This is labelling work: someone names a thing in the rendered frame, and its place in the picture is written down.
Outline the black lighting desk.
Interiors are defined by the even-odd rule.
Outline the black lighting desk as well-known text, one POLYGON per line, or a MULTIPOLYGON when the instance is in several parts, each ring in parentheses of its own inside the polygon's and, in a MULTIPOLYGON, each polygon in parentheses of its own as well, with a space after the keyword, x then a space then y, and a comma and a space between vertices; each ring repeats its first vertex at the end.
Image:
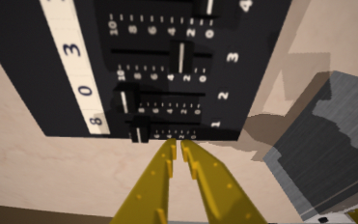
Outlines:
POLYGON ((0 65, 48 137, 237 141, 291 2, 0 0, 0 65))

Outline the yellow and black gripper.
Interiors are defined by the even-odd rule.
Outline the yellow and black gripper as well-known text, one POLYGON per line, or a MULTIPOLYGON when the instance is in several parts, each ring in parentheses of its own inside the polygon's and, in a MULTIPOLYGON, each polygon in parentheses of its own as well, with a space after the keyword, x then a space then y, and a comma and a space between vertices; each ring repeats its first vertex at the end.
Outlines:
MULTIPOLYGON (((191 140, 181 140, 184 162, 197 180, 209 224, 268 224, 227 166, 191 140)), ((177 140, 166 140, 109 224, 168 224, 169 179, 177 140)))

